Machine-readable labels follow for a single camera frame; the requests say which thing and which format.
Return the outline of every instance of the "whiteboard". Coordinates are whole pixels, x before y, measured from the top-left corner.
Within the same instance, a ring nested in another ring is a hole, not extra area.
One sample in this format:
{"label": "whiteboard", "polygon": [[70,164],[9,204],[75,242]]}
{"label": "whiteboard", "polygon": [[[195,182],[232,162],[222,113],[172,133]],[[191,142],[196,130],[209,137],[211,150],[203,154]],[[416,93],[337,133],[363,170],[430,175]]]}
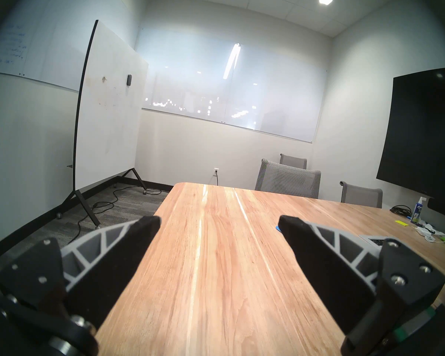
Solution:
{"label": "whiteboard", "polygon": [[97,19],[134,46],[139,23],[121,0],[20,0],[0,28],[0,73],[78,91]]}
{"label": "whiteboard", "polygon": [[147,68],[132,47],[98,21],[76,115],[74,190],[134,168]]}
{"label": "whiteboard", "polygon": [[149,63],[142,107],[312,142],[327,69],[240,42],[223,79],[235,43],[143,28],[136,47]]}

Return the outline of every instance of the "black cable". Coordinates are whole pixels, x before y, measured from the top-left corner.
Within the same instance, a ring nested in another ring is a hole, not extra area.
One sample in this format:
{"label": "black cable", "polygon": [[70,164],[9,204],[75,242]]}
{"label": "black cable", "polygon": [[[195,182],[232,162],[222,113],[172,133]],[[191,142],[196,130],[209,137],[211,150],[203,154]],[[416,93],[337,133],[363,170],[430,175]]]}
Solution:
{"label": "black cable", "polygon": [[395,207],[392,207],[390,211],[403,217],[412,217],[412,210],[407,205],[396,205]]}
{"label": "black cable", "polygon": [[[114,194],[114,196],[115,196],[115,200],[114,200],[114,201],[98,201],[98,202],[96,202],[96,203],[93,204],[91,210],[94,211],[94,209],[96,209],[96,208],[104,208],[104,207],[107,207],[107,206],[109,206],[109,205],[112,205],[112,207],[109,207],[109,208],[107,208],[107,209],[104,209],[102,212],[94,213],[95,215],[97,215],[97,214],[102,214],[102,213],[104,213],[104,212],[107,212],[108,210],[114,208],[114,203],[117,203],[117,202],[118,202],[118,197],[117,197],[117,195],[115,195],[116,191],[122,191],[122,190],[125,190],[125,189],[127,189],[127,188],[131,188],[131,187],[142,187],[142,186],[127,186],[127,187],[124,187],[124,188],[121,188],[121,189],[114,190],[114,191],[112,192],[112,193]],[[148,194],[148,195],[159,195],[159,194],[162,193],[162,190],[159,190],[159,189],[153,189],[153,188],[148,188],[146,191],[147,191],[147,194]],[[80,223],[81,223],[84,219],[86,219],[88,216],[89,216],[89,214],[86,214],[86,216],[85,216],[83,219],[81,219],[81,220],[79,220],[79,221],[77,222],[77,225],[78,225],[78,227],[79,227],[78,233],[77,233],[76,236],[74,236],[74,237],[72,238],[72,240],[71,240],[70,242],[67,243],[67,245],[69,245],[71,242],[73,242],[75,239],[77,239],[77,238],[79,237],[79,235],[81,234],[81,224],[80,224]]]}

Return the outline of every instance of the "whiteboard stand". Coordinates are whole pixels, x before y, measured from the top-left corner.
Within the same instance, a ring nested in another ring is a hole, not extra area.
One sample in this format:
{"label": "whiteboard stand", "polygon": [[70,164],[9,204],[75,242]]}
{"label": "whiteboard stand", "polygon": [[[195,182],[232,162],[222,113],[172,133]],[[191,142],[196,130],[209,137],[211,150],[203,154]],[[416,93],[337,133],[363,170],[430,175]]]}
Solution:
{"label": "whiteboard stand", "polygon": [[[148,64],[129,45],[95,21],[77,102],[72,192],[59,210],[63,211],[63,206],[76,196],[96,229],[100,222],[80,189],[127,170],[124,176],[132,171],[146,194],[146,186],[134,166],[147,68]],[[96,145],[94,140],[102,142]],[[62,213],[57,213],[56,218],[61,217]]]}
{"label": "whiteboard stand", "polygon": [[145,184],[143,183],[143,181],[142,181],[142,179],[140,178],[140,176],[139,176],[139,174],[137,173],[137,171],[135,170],[135,167],[134,167],[134,168],[131,168],[131,169],[129,169],[127,172],[125,172],[125,173],[122,175],[122,177],[125,177],[125,176],[127,175],[127,173],[129,173],[130,171],[132,171],[132,172],[134,173],[135,177],[137,178],[137,180],[139,180],[140,186],[143,187],[143,195],[146,195],[146,186],[145,186]]}

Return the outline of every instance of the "spray bottle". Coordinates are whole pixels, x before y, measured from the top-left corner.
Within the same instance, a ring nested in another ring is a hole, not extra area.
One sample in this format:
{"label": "spray bottle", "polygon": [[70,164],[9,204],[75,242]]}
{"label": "spray bottle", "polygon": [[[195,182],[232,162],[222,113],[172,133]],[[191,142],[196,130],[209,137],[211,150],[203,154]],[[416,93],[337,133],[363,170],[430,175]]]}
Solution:
{"label": "spray bottle", "polygon": [[426,197],[421,197],[418,200],[418,203],[415,204],[414,214],[412,214],[412,223],[418,223],[421,220],[421,211],[422,211],[422,201],[427,200]]}

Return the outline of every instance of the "white wall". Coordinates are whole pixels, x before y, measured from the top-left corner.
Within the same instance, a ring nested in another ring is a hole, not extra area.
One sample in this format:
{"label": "white wall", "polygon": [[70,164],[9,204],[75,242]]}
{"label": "white wall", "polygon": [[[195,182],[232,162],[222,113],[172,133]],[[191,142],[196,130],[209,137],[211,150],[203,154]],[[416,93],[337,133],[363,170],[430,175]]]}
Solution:
{"label": "white wall", "polygon": [[[148,0],[122,1],[140,22]],[[138,28],[127,31],[118,34],[134,47]],[[0,74],[0,240],[72,191],[66,166],[72,164],[77,97],[56,85]]]}
{"label": "white wall", "polygon": [[[185,31],[265,47],[328,68],[332,39],[253,11],[204,1],[151,0],[142,27]],[[312,144],[230,125],[142,111],[136,167],[148,181],[181,181],[253,189],[261,159],[308,158]]]}
{"label": "white wall", "polygon": [[[376,179],[393,78],[445,67],[445,30],[420,0],[396,0],[334,39],[327,89],[315,136],[313,169],[320,198],[340,201],[340,180],[383,189],[383,207],[414,207],[420,194]],[[422,217],[445,231],[445,216]]]}

